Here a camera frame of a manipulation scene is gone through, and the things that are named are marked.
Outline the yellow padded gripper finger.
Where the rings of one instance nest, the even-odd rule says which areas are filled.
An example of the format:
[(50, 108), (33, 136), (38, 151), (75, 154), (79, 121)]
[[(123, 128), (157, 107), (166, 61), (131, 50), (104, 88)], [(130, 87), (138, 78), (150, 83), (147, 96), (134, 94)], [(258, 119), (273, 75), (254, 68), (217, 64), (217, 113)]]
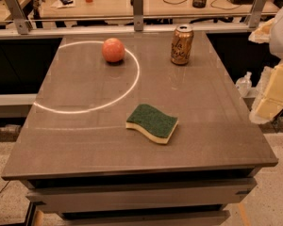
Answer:
[(274, 21), (275, 19), (270, 19), (267, 22), (261, 24), (249, 35), (248, 39), (254, 43), (269, 43)]
[(255, 124), (265, 124), (283, 110), (283, 60), (274, 68), (263, 69), (256, 91), (249, 119)]

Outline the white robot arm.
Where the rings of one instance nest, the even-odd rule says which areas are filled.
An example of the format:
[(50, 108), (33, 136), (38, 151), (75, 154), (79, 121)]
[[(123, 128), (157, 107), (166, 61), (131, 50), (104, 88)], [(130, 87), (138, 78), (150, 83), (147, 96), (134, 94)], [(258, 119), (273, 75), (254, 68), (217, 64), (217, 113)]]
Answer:
[(270, 53), (280, 59), (272, 69), (265, 67), (257, 84), (258, 92), (249, 119), (256, 124), (272, 121), (283, 109), (283, 7), (273, 19), (262, 24), (248, 38), (268, 43)]

